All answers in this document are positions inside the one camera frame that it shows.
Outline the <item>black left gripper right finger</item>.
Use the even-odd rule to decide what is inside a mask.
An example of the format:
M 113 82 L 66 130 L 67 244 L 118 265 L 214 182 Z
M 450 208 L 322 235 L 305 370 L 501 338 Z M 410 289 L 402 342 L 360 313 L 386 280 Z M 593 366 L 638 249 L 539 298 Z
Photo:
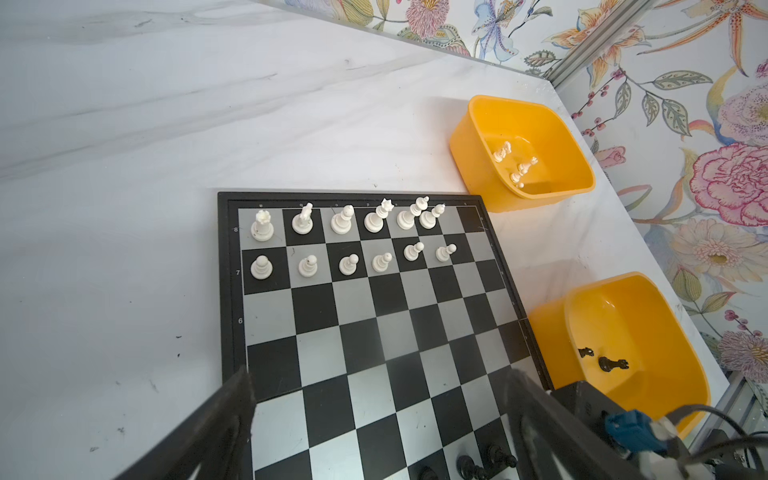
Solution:
M 506 412 L 521 479 L 643 477 L 524 372 L 511 370 L 506 386 Z

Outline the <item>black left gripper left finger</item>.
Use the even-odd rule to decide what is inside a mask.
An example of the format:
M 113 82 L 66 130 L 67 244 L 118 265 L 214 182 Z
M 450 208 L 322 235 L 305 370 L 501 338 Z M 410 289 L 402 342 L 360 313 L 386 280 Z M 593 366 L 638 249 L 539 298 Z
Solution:
M 257 401 L 240 368 L 120 479 L 238 479 Z

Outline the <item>black rook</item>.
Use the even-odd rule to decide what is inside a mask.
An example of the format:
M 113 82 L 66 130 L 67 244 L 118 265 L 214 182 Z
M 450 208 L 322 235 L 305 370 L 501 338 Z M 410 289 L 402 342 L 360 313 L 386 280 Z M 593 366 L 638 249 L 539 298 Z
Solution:
M 629 363 L 627 360 L 625 359 L 611 360 L 605 356 L 601 356 L 598 358 L 598 365 L 602 371 L 607 373 L 610 373 L 615 369 L 627 370 L 629 368 Z

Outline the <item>yellow tray with black pieces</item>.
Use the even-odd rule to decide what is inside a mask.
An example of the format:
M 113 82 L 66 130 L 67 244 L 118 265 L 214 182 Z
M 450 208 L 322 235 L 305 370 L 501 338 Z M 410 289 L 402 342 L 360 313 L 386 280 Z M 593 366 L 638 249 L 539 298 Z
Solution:
M 554 388 L 586 381 L 625 410 L 654 420 L 689 404 L 707 404 L 703 366 L 673 309 L 644 274 L 584 285 L 528 315 Z M 597 357 L 581 359 L 579 349 Z M 598 358 L 625 359 L 604 372 Z

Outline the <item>yellow tray with white pieces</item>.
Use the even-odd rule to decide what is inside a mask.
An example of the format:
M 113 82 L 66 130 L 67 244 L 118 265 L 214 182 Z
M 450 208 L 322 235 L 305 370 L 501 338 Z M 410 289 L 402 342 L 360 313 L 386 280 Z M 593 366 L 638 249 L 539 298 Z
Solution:
M 511 143 L 511 154 L 497 163 L 493 152 L 505 141 Z M 481 196 L 493 213 L 555 204 L 596 186 L 589 160 L 566 123 L 541 104 L 477 95 L 449 148 L 469 193 Z M 518 188 L 510 174 L 533 157 L 539 162 Z

